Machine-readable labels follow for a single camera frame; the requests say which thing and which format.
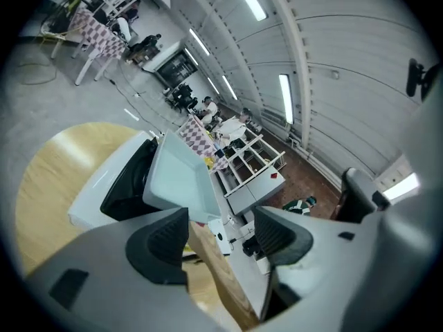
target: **white wall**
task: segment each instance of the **white wall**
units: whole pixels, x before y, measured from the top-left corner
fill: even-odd
[[[157,42],[157,48],[160,53],[151,61],[154,65],[160,65],[165,59],[171,56],[171,50],[177,51],[178,43],[185,37],[185,33],[171,19],[166,9],[159,9],[150,0],[141,0],[138,7],[138,19],[133,22],[132,28],[138,34],[138,41],[141,42],[148,35],[161,34],[161,38]],[[151,66],[147,66],[145,70],[151,71]]]
[[[205,1],[216,3],[217,13],[201,28],[208,10]],[[291,36],[273,13],[271,0],[259,1],[268,14],[263,21],[253,18],[244,0],[171,0],[171,11],[197,31],[210,55],[199,57],[201,48],[192,39],[186,45],[226,95],[219,80],[223,74],[229,79],[238,96],[236,104],[225,98],[229,107],[238,104],[261,116],[268,111],[284,119],[278,75],[290,75],[292,129],[300,133]],[[294,13],[309,67],[309,152],[338,175],[352,166],[378,177],[400,156],[399,133],[421,104],[419,91],[413,98],[406,95],[409,59],[418,60],[425,70],[437,62],[426,33],[400,0],[287,0],[284,8]],[[219,20],[224,27],[216,24]],[[227,42],[228,34],[235,46]],[[246,81],[242,58],[255,86]]]
[[[176,54],[179,50],[181,50],[182,43],[181,41],[178,41],[171,45],[169,48],[163,49],[162,52],[157,54],[154,58],[151,60],[148,60],[145,65],[143,65],[143,70],[149,71],[153,73],[154,71],[157,71],[164,65],[164,63],[167,62],[168,59],[171,58],[174,54]]]
[[[210,96],[217,103],[217,94],[201,71],[197,70],[183,82],[192,89],[192,96],[199,100],[197,108],[201,108],[201,101],[206,96]]]

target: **cable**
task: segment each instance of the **cable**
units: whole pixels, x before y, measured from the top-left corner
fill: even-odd
[[[116,87],[116,89],[119,92],[119,94],[121,94],[126,99],[126,102],[129,103],[129,105],[135,110],[135,112],[137,112],[137,114],[140,116],[141,119],[143,119],[147,124],[152,125],[155,129],[157,129],[157,131],[159,133],[162,133],[162,131],[159,128],[157,128],[149,120],[147,120],[146,118],[144,118],[141,115],[140,111],[129,101],[129,98],[118,88],[118,85],[117,85],[117,83],[115,81],[113,81],[112,79],[108,79],[108,80],[109,80],[109,82],[111,82],[111,84],[113,84]]]
[[[50,64],[41,64],[41,63],[25,63],[25,64],[20,64],[17,65],[17,69],[18,68],[23,68],[24,66],[51,66]],[[54,81],[55,79],[57,79],[57,67],[54,66],[55,72],[54,72],[54,76],[49,79],[49,80],[45,80],[45,81],[39,81],[39,82],[24,82],[24,81],[20,81],[19,83],[21,85],[26,85],[26,86],[35,86],[35,85],[43,85],[43,84],[49,84],[50,82]]]
[[[233,243],[233,242],[236,242],[237,240],[243,239],[245,236],[248,236],[249,234],[252,234],[254,231],[255,231],[255,229],[252,229],[251,231],[249,231],[249,229],[248,229],[248,233],[247,234],[244,234],[242,237],[239,237],[238,239],[229,240],[229,243]]]
[[[168,121],[169,123],[171,123],[171,124],[173,124],[173,125],[176,125],[177,127],[181,127],[182,126],[182,124],[177,124],[177,123],[174,123],[173,121],[171,121],[171,120],[168,120],[167,118],[165,118],[165,117],[163,117],[158,111],[156,111],[149,103],[147,103],[147,101],[143,98],[143,97],[141,97],[141,95],[142,94],[144,94],[144,93],[146,93],[147,91],[145,91],[145,92],[142,92],[142,93],[140,93],[140,92],[138,92],[133,86],[132,86],[132,84],[131,84],[131,82],[127,79],[127,77],[126,77],[126,75],[125,75],[125,72],[123,71],[123,68],[122,68],[122,64],[120,63],[120,62],[117,62],[117,64],[118,64],[118,67],[120,68],[120,72],[122,73],[122,75],[123,75],[123,77],[124,77],[124,79],[126,80],[126,82],[127,82],[127,84],[129,85],[129,87],[135,92],[135,93],[137,93],[138,95],[140,95],[140,98],[142,99],[142,101],[144,101],[144,103],[156,114],[156,115],[158,115],[159,117],[161,117],[161,118],[163,118],[164,120],[166,120],[166,121]]]

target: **desk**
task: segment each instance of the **desk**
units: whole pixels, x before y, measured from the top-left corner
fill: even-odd
[[[15,212],[26,274],[82,233],[69,222],[69,207],[97,168],[136,133],[109,123],[80,124],[58,133],[35,154],[21,181]],[[241,328],[256,326],[252,306],[210,230],[190,223],[188,243],[207,264],[201,269],[183,265],[193,300],[210,311],[220,296]]]
[[[197,155],[201,157],[210,155],[215,158],[215,164],[210,171],[211,173],[228,167],[228,159],[225,156],[219,158],[215,155],[217,149],[214,146],[214,142],[209,138],[196,116],[190,114],[188,121],[181,126],[177,133]]]
[[[92,62],[97,57],[104,57],[106,61],[103,66],[98,71],[95,81],[99,80],[106,68],[110,65],[113,59],[120,59],[123,52],[125,51],[125,43],[114,35],[108,27],[99,23],[94,19],[91,11],[86,8],[79,8],[74,18],[69,26],[69,30],[78,30],[78,32],[83,36],[82,41],[78,44],[72,58],[76,58],[80,49],[86,41],[93,46],[93,50],[89,53],[88,59],[84,63],[84,66],[75,80],[75,84],[78,86],[83,80],[84,75],[88,71]],[[62,40],[59,40],[55,45],[53,52],[51,53],[51,59],[54,59],[57,55],[60,46],[62,45]]]
[[[284,181],[284,177],[274,166],[264,170],[252,181],[249,181],[227,198],[233,209],[234,215],[243,215],[253,206],[258,205],[273,196],[282,189]]]

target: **wooden table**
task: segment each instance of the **wooden table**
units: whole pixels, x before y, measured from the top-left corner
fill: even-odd
[[[135,129],[110,123],[80,124],[58,133],[35,154],[21,181],[15,211],[26,274],[82,233],[70,223],[69,207],[89,177],[135,134]],[[189,229],[188,243],[207,265],[183,265],[193,300],[208,312],[221,300],[243,330],[257,326],[257,316],[213,234],[195,223]]]

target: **gray floor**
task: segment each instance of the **gray floor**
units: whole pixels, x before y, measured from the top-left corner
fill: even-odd
[[[158,134],[178,129],[185,119],[184,113],[179,114],[164,102],[163,87],[153,75],[117,61],[107,69],[105,77],[117,83],[135,110],[105,77],[93,80],[102,61],[94,62],[81,85],[76,86],[74,80],[87,54],[71,59],[74,47],[63,46],[57,58],[50,60],[52,48],[53,44],[17,45],[0,82],[0,218],[9,239],[14,235],[15,199],[23,172],[37,150],[55,134],[85,122],[112,122]],[[47,66],[20,67],[28,63]],[[49,80],[55,71],[57,77],[52,82],[24,85]],[[146,103],[134,97],[135,90],[122,73]],[[133,119],[124,109],[140,120]]]

